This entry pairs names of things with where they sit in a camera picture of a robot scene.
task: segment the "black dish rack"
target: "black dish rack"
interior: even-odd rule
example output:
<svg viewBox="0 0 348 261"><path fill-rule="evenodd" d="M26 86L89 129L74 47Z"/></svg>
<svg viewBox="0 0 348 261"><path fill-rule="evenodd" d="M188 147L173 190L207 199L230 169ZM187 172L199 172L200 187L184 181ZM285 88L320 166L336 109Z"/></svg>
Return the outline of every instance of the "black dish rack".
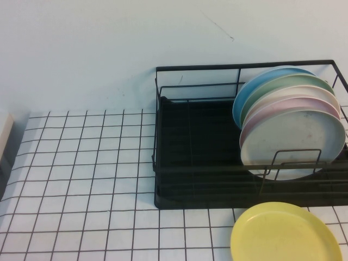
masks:
<svg viewBox="0 0 348 261"><path fill-rule="evenodd" d="M152 161L156 173L154 203L157 208L247 208L267 201L288 202L302 207L348 204L347 145L331 164L321 162L320 157L315 162L300 164L284 162L281 165L243 166L241 162L240 129L232 118L233 100L244 84L240 81L241 73L243 70L281 65L331 66L334 73L332 87L340 82L348 92L348 84L333 60L156 68L157 113ZM215 70L236 71L236 81L158 87L160 72ZM222 85L231 90L234 87L232 95L192 95L199 96L202 93L200 88ZM165 89L178 93L180 88L190 90L190 95L179 98L163 95ZM341 111L348 122L342 107ZM260 176L249 172L260 169L264 170ZM289 181L265 179L270 170L280 169L312 169L313 174Z"/></svg>

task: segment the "plate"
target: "plate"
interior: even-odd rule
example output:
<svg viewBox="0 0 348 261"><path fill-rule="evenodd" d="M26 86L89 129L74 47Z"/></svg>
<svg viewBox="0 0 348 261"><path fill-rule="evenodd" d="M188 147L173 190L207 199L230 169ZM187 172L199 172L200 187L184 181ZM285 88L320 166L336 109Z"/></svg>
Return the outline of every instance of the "plate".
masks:
<svg viewBox="0 0 348 261"><path fill-rule="evenodd" d="M267 202L245 211L233 226L234 261L342 261L329 228L292 204Z"/></svg>
<svg viewBox="0 0 348 261"><path fill-rule="evenodd" d="M245 101L247 100L247 98L249 97L249 95L252 93L253 90L255 90L257 87L266 83L269 80L272 80L287 74L293 74L293 73L307 73L307 74L314 75L310 71L307 71L299 67L279 66L279 67L273 67L269 70L266 70L263 73L249 80L247 83L245 83L240 88L239 92L237 93L237 96L234 99L233 108L232 108L233 119L235 123L237 124L237 126L239 128L241 127L240 113Z"/></svg>
<svg viewBox="0 0 348 261"><path fill-rule="evenodd" d="M248 118L248 115L252 114L256 110L258 110L265 103L270 101L276 101L284 96L289 95L304 95L304 96L312 96L324 100L331 105L333 105L338 113L340 113L340 106L336 99L336 97L330 93L329 91L313 86L313 85L299 85L299 86L290 86L290 87L282 87L273 91L268 92L267 94L261 96L249 109L246 116L243 119L243 115L241 117L241 122L244 125L245 120Z"/></svg>
<svg viewBox="0 0 348 261"><path fill-rule="evenodd" d="M270 80L266 82L265 84L261 85L259 88L255 89L249 95L249 97L245 101L243 108L241 109L241 112L240 112L239 126L243 125L241 121L242 117L245 117L249 109L260 97L278 88L297 86L297 85L318 86L329 91L331 94L334 95L333 89L328 83L326 83L325 81L323 81L322 79L316 76L309 75L307 73L296 73L296 74L290 74L290 75L278 77L276 79Z"/></svg>
<svg viewBox="0 0 348 261"><path fill-rule="evenodd" d="M239 138L239 146L242 147L245 138L249 134L249 132L261 121L271 117L275 113L280 113L287 111L291 108L300 107L303 109L314 109L324 111L335 116L338 120L340 120L339 113L336 111L334 106L329 104L326 101L321 99L311 97L311 96L303 96L303 95L289 95L282 97L277 101L269 101L268 103L264 103L262 107L260 107L253 114L249 114L245 119L243 129Z"/></svg>
<svg viewBox="0 0 348 261"><path fill-rule="evenodd" d="M292 108L259 122L249 130L241 147L244 165L270 165L279 150L321 150L320 161L333 161L345 142L345 130L335 116L315 109ZM274 164L284 162L316 161L319 151L278 153ZM264 170L250 170L261 175ZM266 179L275 179L277 170L271 170ZM312 169L280 170L277 180L301 178Z"/></svg>

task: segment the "blue plate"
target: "blue plate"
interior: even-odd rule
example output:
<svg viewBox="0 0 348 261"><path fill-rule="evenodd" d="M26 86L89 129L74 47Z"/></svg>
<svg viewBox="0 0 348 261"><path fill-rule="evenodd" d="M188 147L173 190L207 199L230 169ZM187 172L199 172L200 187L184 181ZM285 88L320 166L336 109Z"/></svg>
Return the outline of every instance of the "blue plate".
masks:
<svg viewBox="0 0 348 261"><path fill-rule="evenodd" d="M278 66L273 67L258 76L252 78L247 83L245 83L241 89L239 90L237 96L234 99L233 108L232 108L232 115L235 124L241 129L240 125L240 114L241 110L244 106L244 103L248 99L249 95L259 86L262 84L273 80L277 77L284 76L287 74L293 74L293 73L308 73L311 75L314 75L312 72L309 72L305 69L295 67L295 66Z"/></svg>

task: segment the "white plate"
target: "white plate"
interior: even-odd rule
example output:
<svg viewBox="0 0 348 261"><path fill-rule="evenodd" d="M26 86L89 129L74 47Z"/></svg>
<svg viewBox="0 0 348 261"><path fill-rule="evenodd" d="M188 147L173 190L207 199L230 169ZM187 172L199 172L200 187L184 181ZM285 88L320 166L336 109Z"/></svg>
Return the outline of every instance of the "white plate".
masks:
<svg viewBox="0 0 348 261"><path fill-rule="evenodd" d="M256 125L243 143L241 160L244 165L270 165L279 150L321 149L319 160L330 163L341 152L344 142L345 130L336 117L319 110L294 108ZM274 164L316 161L318 153L280 152ZM250 172L260 175L264 170ZM275 179L276 173L277 170L271 170L266 179ZM280 170L277 180L301 178L311 173L312 169Z"/></svg>

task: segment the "white wall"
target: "white wall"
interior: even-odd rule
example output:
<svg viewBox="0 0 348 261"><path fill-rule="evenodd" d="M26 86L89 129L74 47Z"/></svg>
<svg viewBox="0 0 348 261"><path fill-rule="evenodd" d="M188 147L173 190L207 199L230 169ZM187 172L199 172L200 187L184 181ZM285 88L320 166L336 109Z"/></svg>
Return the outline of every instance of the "white wall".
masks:
<svg viewBox="0 0 348 261"><path fill-rule="evenodd" d="M334 59L344 0L1 0L0 109L148 108L161 65Z"/></svg>

